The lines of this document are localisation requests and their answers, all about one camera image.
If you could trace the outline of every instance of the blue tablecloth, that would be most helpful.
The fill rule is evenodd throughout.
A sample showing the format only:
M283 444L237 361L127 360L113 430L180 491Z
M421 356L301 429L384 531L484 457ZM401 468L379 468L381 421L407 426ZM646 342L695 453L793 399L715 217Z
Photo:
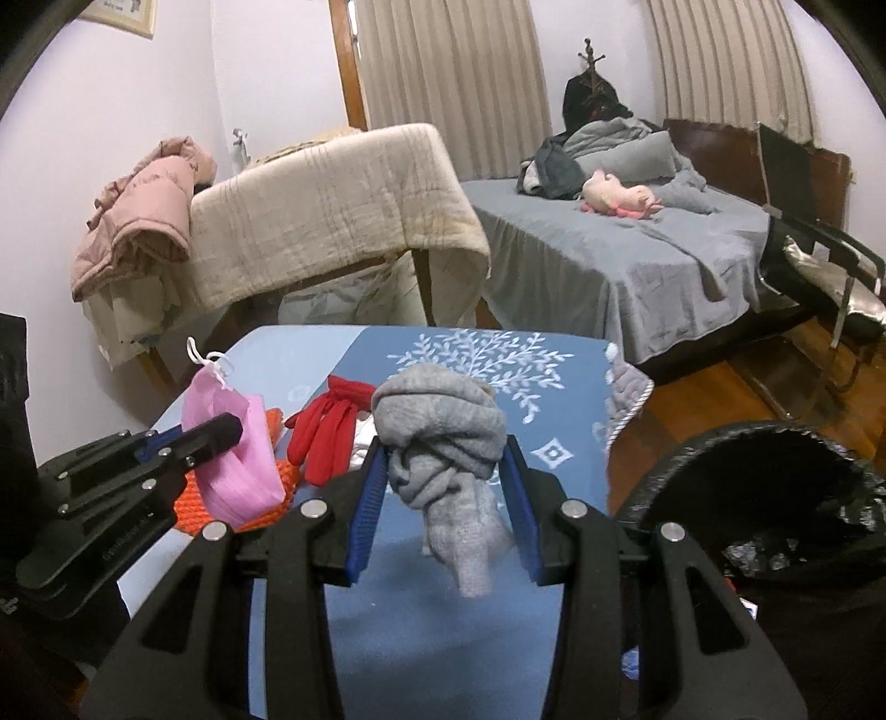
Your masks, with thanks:
M555 472L569 496L605 511L607 345L551 333L269 327L228 353L235 368L229 382L288 413L322 392L329 372L379 384L410 364L444 364L496 389L530 466ZM311 355L323 357L322 374L306 368ZM157 427L171 427L180 412L181 399ZM495 490L507 515L501 489ZM421 514L386 495L369 568L353 588L326 591L347 717L535 720L548 684L561 589L532 585L511 552L495 569L491 595L462 599L447 570L422 557L422 532ZM264 593L264 582L256 582L250 710L257 716L265 716Z

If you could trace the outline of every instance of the white ear loop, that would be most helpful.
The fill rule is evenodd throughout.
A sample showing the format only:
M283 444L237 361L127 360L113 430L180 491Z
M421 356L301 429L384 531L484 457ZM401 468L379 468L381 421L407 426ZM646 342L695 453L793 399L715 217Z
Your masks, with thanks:
M230 390L225 378L227 378L234 371L234 364L229 360L228 356L226 356L224 353L211 352L206 353L206 357L203 357L197 350L197 342L193 338L189 337L188 357L190 358L190 361L196 365L211 366L215 378L221 384L221 388L223 390ZM220 360L224 360L228 364L230 368L229 371L225 370L224 366L219 362Z

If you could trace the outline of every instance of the silver screw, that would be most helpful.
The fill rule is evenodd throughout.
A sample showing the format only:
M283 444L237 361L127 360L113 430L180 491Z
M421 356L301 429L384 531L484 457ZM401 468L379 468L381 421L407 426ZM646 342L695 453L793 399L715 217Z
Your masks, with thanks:
M686 537L686 530L678 522L666 522L662 525L661 533L671 543L678 543Z
M585 517L585 515L587 515L587 505L581 502L581 500L567 500L565 503L560 505L560 512L563 513L567 518L578 520L579 518L583 518Z
M327 510L329 510L329 506L322 500L318 499L307 500L305 503L301 504L301 514L311 520L322 518Z
M228 526L220 520L213 520L200 532L200 535L211 543L214 543L216 540L221 540L227 534Z

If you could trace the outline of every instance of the orange knit fabric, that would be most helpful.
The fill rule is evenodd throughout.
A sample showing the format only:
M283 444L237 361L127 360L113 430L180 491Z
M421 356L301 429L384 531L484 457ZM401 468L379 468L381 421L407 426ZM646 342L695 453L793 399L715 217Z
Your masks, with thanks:
M265 412L265 416L268 419L268 435L271 445L274 446L283 434L283 411L279 408L271 408ZM286 490L284 501L255 520L250 520L245 525L237 528L238 533L266 528L268 525L273 525L289 512L290 505L292 504L292 495L295 493L295 486L299 484L299 469L286 459L277 460L276 465L277 471L280 473L280 480L283 482L283 487ZM203 499L200 497L200 489L194 472L187 473L185 479L188 481L187 487L185 487L184 492L175 501L175 514L178 516L175 529L194 536L213 518L210 517L203 506Z

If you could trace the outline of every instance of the red glove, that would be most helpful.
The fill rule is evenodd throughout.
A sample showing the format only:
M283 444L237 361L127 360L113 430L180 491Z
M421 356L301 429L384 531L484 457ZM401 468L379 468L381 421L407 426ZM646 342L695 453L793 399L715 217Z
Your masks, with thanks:
M329 390L286 420L292 439L286 457L296 467L307 459L303 477L312 485L347 472L354 450L357 413L368 411L375 387L330 375Z

